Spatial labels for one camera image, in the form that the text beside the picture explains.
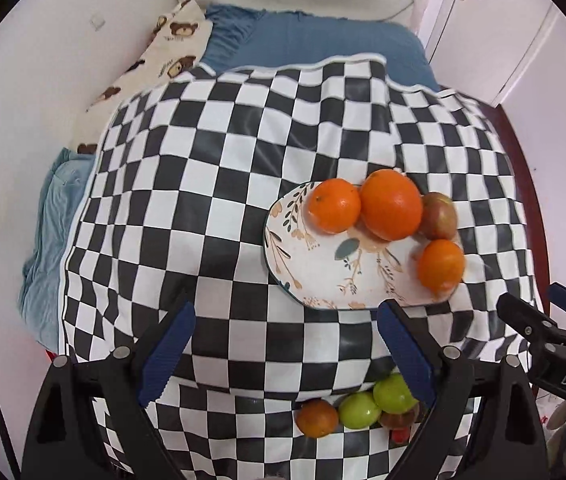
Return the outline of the blue bed sheet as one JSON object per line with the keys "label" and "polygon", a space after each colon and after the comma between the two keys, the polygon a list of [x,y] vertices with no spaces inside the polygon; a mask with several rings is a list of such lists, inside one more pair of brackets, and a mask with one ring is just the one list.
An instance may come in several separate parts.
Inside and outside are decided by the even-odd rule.
{"label": "blue bed sheet", "polygon": [[203,62],[217,73],[242,66],[315,64],[332,56],[374,53],[386,58],[387,74],[398,84],[440,90],[420,39],[399,24],[228,4],[210,6],[206,18],[213,29]]}

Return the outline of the dark red bed frame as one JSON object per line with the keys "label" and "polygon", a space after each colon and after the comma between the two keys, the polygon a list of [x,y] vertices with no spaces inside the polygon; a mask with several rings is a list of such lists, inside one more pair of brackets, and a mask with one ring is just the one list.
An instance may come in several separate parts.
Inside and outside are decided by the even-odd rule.
{"label": "dark red bed frame", "polygon": [[527,221],[527,238],[530,242],[535,269],[535,278],[540,301],[545,314],[550,313],[548,288],[550,286],[550,264],[544,219],[530,167],[511,122],[501,105],[492,107],[481,102],[480,107],[506,151],[515,177],[518,195],[523,204]]}

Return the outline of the dark orange mandarin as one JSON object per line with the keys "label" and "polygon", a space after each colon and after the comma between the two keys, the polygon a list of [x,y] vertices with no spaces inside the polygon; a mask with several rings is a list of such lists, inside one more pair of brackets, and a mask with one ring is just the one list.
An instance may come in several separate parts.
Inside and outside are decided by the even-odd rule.
{"label": "dark orange mandarin", "polygon": [[304,436],[319,439],[332,434],[338,426],[339,418],[334,406],[322,399],[315,399],[300,408],[295,422]]}

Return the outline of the white door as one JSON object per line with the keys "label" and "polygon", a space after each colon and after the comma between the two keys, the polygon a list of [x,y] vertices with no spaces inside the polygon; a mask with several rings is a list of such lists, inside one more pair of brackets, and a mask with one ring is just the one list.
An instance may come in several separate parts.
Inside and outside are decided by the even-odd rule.
{"label": "white door", "polygon": [[547,39],[551,0],[444,0],[428,43],[437,81],[500,104]]}

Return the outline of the large green apple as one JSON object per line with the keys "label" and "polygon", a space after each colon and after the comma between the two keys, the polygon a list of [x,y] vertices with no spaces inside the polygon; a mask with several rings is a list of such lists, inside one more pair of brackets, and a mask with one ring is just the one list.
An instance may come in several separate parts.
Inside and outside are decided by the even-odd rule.
{"label": "large green apple", "polygon": [[390,374],[377,382],[372,394],[376,405],[388,414],[405,414],[419,403],[399,373]]}

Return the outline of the black white checkered cloth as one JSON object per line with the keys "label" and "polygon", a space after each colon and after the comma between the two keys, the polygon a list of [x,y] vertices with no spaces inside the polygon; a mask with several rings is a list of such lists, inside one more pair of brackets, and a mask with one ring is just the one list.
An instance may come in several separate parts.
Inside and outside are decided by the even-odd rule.
{"label": "black white checkered cloth", "polygon": [[126,99],[108,120],[60,271],[59,348],[79,362],[133,344],[183,287],[196,326],[149,418],[189,479],[379,479],[398,460],[381,429],[321,443],[295,402],[370,387],[394,363],[364,308],[338,310],[291,268],[285,236],[317,239],[277,200],[297,185],[394,168],[446,193],[468,257],[447,304],[413,316],[441,344],[525,354],[496,312],[535,296],[510,162],[481,107],[405,87],[377,55],[319,64],[199,66]]}

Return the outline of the small orange mandarin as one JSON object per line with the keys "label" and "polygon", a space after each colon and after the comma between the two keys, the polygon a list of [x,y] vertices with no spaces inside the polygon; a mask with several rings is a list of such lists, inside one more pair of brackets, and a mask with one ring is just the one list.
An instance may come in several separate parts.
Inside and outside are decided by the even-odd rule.
{"label": "small orange mandarin", "polygon": [[437,296],[452,292],[465,270],[466,256],[452,240],[431,240],[417,258],[417,279]]}

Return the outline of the light blue towel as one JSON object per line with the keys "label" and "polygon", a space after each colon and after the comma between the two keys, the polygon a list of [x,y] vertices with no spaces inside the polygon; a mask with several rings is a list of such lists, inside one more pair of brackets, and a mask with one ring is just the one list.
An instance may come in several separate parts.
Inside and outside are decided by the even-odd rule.
{"label": "light blue towel", "polygon": [[58,350],[60,260],[93,164],[92,154],[68,148],[58,153],[41,186],[33,251],[22,267],[18,311],[36,341],[51,352]]}

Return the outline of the floral ceramic plate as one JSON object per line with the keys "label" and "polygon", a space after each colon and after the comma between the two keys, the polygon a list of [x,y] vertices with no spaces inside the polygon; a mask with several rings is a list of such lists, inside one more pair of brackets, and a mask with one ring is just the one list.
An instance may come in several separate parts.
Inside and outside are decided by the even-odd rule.
{"label": "floral ceramic plate", "polygon": [[272,276],[305,307],[375,309],[386,299],[404,308],[437,304],[456,291],[431,292],[417,279],[417,258],[428,244],[417,234],[387,242],[362,223],[327,234],[310,221],[307,205],[318,185],[297,185],[270,208],[263,228],[263,254]]}

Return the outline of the small green apple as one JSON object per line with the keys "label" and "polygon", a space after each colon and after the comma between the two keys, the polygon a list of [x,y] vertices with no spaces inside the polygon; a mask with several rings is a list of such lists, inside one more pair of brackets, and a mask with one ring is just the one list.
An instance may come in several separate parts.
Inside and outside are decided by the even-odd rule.
{"label": "small green apple", "polygon": [[381,412],[369,391],[347,396],[338,407],[339,421],[345,428],[353,430],[369,428],[379,420]]}

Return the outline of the red-brown apple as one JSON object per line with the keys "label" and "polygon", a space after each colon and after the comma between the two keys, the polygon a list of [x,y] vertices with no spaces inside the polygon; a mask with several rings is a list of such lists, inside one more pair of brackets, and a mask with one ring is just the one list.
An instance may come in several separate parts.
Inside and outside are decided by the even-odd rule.
{"label": "red-brown apple", "polygon": [[381,416],[379,416],[379,423],[391,431],[402,430],[410,428],[417,421],[419,415],[420,403],[417,402],[409,411],[402,414],[383,412]]}

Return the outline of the red cherry tomato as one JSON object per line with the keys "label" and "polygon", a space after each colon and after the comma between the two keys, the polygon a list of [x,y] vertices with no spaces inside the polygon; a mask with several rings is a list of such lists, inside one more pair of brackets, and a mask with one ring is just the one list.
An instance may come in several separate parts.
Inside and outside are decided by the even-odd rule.
{"label": "red cherry tomato", "polygon": [[404,444],[409,442],[409,439],[410,439],[410,428],[409,427],[394,429],[391,432],[391,440],[396,445],[404,445]]}

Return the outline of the large orange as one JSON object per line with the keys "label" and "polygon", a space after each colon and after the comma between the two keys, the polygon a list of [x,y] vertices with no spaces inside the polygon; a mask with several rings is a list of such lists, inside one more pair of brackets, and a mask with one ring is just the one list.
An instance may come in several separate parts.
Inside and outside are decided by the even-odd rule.
{"label": "large orange", "polygon": [[419,229],[423,204],[417,185],[394,169],[376,170],[360,188],[361,220],[376,237],[394,242]]}

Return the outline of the bear print pillow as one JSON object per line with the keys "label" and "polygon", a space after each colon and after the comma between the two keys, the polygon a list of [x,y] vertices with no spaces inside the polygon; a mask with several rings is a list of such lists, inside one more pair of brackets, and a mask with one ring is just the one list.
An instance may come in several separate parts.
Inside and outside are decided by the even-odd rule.
{"label": "bear print pillow", "polygon": [[205,53],[212,31],[213,23],[194,0],[184,0],[161,14],[146,50],[77,119],[70,148],[97,144],[121,102],[195,66]]}

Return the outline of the brownish apple on plate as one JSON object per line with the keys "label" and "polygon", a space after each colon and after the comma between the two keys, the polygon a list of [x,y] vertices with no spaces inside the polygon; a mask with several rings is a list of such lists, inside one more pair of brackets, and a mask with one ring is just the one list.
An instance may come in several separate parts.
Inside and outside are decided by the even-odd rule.
{"label": "brownish apple on plate", "polygon": [[422,197],[419,231],[428,240],[453,240],[458,231],[458,214],[450,197],[431,192]]}

